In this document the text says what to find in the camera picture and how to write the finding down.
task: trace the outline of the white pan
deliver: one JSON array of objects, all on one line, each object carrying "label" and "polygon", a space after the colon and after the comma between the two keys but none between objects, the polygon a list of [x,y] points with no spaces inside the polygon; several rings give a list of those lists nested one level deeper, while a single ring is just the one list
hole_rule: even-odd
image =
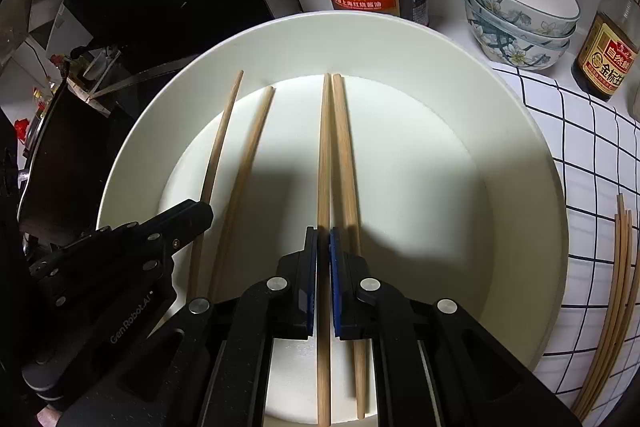
[{"label": "white pan", "polygon": [[[242,142],[276,87],[220,288],[273,275],[316,224],[322,74],[346,78],[364,257],[424,302],[453,298],[530,368],[564,292],[568,232],[558,174],[536,124],[495,73],[443,35],[399,18],[321,12],[217,45],[147,107],[109,176],[98,226],[144,221],[200,197],[231,83],[244,70],[213,190],[207,287]],[[184,304],[190,247],[175,256]],[[350,349],[332,344],[332,420],[356,418]],[[367,414],[376,412],[369,360]],[[315,341],[276,341],[265,425],[316,422]]]}]

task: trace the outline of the bolt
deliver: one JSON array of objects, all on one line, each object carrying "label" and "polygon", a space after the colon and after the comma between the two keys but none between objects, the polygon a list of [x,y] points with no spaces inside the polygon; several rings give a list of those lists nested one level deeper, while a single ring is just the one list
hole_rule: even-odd
[{"label": "bolt", "polygon": [[448,315],[455,313],[458,309],[458,305],[451,299],[441,299],[438,301],[437,306],[442,313],[446,313]]},{"label": "bolt", "polygon": [[203,297],[197,297],[189,303],[189,311],[195,315],[204,313],[209,309],[209,301]]},{"label": "bolt", "polygon": [[145,264],[142,265],[142,269],[145,272],[148,272],[149,270],[153,270],[156,266],[158,266],[158,261],[156,261],[155,259],[151,260],[151,261],[147,261]]},{"label": "bolt", "polygon": [[272,292],[276,292],[279,290],[284,290],[287,287],[287,280],[284,277],[271,277],[267,281],[267,288]]},{"label": "bolt", "polygon": [[360,288],[367,292],[374,292],[380,288],[380,281],[373,279],[373,277],[367,277],[360,281]]}]

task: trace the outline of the wooden chopstick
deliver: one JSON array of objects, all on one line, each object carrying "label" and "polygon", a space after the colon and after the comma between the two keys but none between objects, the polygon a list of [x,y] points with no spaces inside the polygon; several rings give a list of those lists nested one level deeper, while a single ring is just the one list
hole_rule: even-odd
[{"label": "wooden chopstick", "polygon": [[264,122],[267,119],[267,114],[271,107],[271,100],[273,100],[274,93],[275,89],[272,86],[268,86],[264,90],[260,99],[260,104],[258,105],[258,110],[254,116],[251,130],[249,131],[249,136],[244,142],[244,150],[242,152],[240,167],[238,169],[238,174],[236,174],[234,187],[231,189],[231,196],[229,197],[229,203],[226,208],[225,220],[222,223],[222,230],[220,231],[220,240],[218,241],[216,257],[213,262],[209,291],[207,292],[211,302],[216,302],[220,282],[222,280],[222,272],[225,267],[226,256],[231,244],[231,237],[233,234],[234,224],[236,222],[236,214],[238,213],[238,208],[242,198],[242,191],[244,190],[247,179],[249,179],[249,174],[251,174],[255,152],[258,149],[258,142],[260,141],[260,135],[262,134]]},{"label": "wooden chopstick", "polygon": [[614,270],[609,291],[609,305],[605,323],[600,334],[596,354],[591,361],[591,366],[584,380],[582,390],[576,399],[572,410],[581,420],[587,416],[595,400],[598,397],[598,388],[609,365],[609,359],[618,330],[622,323],[620,303],[626,293],[626,279],[630,264],[628,222],[625,212],[622,194],[618,195],[618,213],[615,216],[614,238]]},{"label": "wooden chopstick", "polygon": [[[633,227],[632,227],[632,217],[631,210],[626,211],[626,239],[627,239],[627,255],[626,255],[626,266],[628,267],[628,271],[630,271],[631,265],[631,256],[632,256],[632,238],[633,238]],[[625,286],[628,283],[628,278],[625,280]],[[615,343],[611,347],[609,360],[607,361],[606,370],[604,371],[602,378],[596,388],[595,393],[593,394],[594,401],[600,396],[602,389],[604,388],[607,380],[609,380],[609,375],[611,374],[611,370],[618,359],[620,354],[620,349],[622,349],[622,344],[625,341],[626,331],[629,328],[629,324],[631,323],[631,317],[633,315],[634,306],[636,304],[636,298],[638,297],[638,284],[640,283],[640,270],[634,270],[634,276],[631,281],[631,288],[627,295],[626,289],[623,290],[623,295],[626,296],[626,306],[624,307],[624,311],[622,311],[622,316],[620,320],[620,325],[618,327],[617,332],[615,333]]]},{"label": "wooden chopstick", "polygon": [[318,387],[318,425],[331,425],[331,281],[329,277],[329,226],[331,189],[331,76],[324,75],[320,113],[318,154],[318,283],[316,285],[318,324],[316,383]]},{"label": "wooden chopstick", "polygon": [[[338,145],[338,169],[342,192],[344,228],[349,235],[350,253],[362,255],[360,247],[360,220],[356,192],[353,150],[349,129],[349,113],[344,92],[344,79],[340,74],[332,77],[334,92],[335,127]],[[353,365],[355,371],[356,408],[358,418],[365,415],[367,398],[367,341],[353,341]]]},{"label": "wooden chopstick", "polygon": [[[236,96],[238,95],[238,89],[240,88],[240,81],[244,71],[238,71],[236,79],[231,86],[229,97],[226,100],[225,110],[222,112],[220,118],[220,125],[218,131],[216,131],[216,138],[213,140],[213,147],[209,156],[209,164],[207,165],[207,172],[204,176],[204,183],[202,184],[202,192],[200,193],[200,201],[205,203],[211,202],[211,194],[213,192],[213,183],[216,179],[216,172],[218,171],[218,163],[220,162],[220,153],[222,153],[222,144],[225,141],[226,130],[229,127],[229,119],[231,118],[231,111],[236,103]],[[189,262],[189,278],[187,281],[187,302],[198,295],[198,275],[200,272],[200,260],[202,258],[202,247],[204,245],[204,233],[201,233],[193,240],[191,245],[191,258]]]}]

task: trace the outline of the glass bottle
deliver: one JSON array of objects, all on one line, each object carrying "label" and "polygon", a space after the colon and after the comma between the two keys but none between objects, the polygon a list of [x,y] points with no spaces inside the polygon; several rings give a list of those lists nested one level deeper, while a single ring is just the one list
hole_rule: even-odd
[{"label": "glass bottle", "polygon": [[609,100],[625,79],[640,45],[640,0],[601,0],[571,68],[585,92]]}]

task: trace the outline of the yellow label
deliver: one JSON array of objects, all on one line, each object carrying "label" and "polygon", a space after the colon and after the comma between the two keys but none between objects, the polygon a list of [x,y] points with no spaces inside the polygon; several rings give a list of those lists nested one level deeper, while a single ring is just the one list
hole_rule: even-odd
[{"label": "yellow label", "polygon": [[613,94],[635,59],[636,54],[597,14],[578,55],[582,72],[600,91]]}]

